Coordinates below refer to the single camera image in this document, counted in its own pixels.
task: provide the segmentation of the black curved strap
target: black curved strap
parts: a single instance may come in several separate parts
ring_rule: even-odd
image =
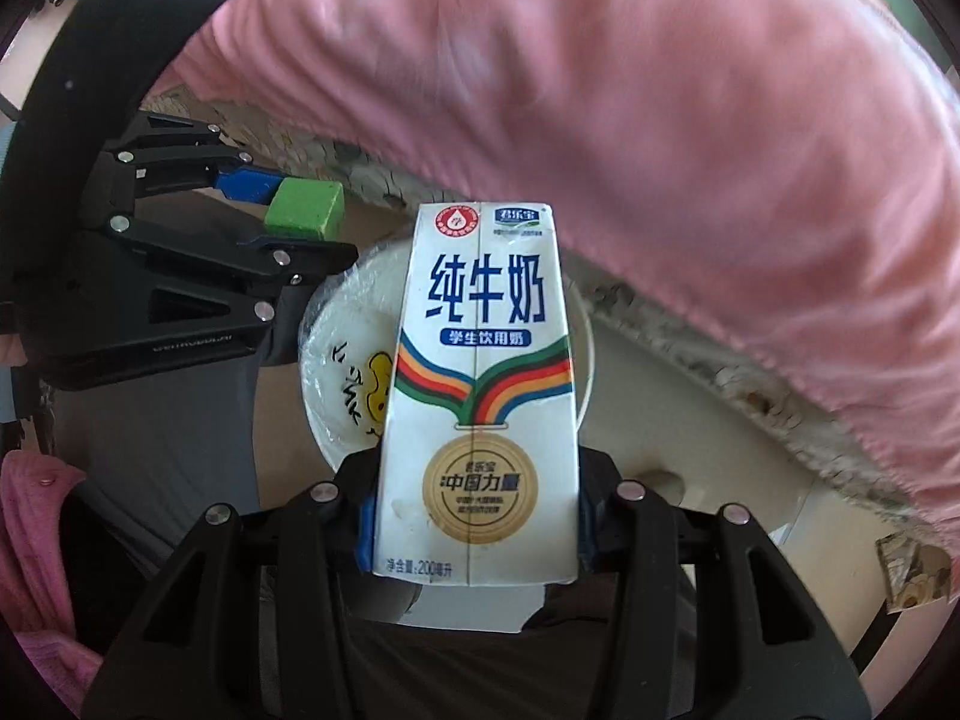
[[[59,266],[86,180],[157,76],[225,0],[80,0],[27,95],[0,173],[0,293]]]

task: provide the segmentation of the black fabric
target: black fabric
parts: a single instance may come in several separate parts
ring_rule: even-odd
[[[106,654],[147,581],[99,517],[72,494],[61,511],[61,552],[77,640]]]

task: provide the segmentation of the blue label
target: blue label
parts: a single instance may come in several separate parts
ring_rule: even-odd
[[[497,208],[493,218],[498,224],[539,224],[539,211],[533,208]]]
[[[444,346],[530,346],[532,342],[529,330],[440,330],[440,343]]]

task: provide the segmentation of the red circular logo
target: red circular logo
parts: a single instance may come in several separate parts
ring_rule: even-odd
[[[437,214],[437,229],[450,238],[469,235],[480,223],[480,215],[469,205],[448,205]]]

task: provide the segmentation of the pink garment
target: pink garment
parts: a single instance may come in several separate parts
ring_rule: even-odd
[[[0,466],[0,613],[66,707],[80,704],[102,659],[76,642],[59,550],[64,498],[83,474],[56,458],[11,452]]]
[[[876,0],[230,0],[158,88],[560,240],[835,413],[960,589],[956,95]]]

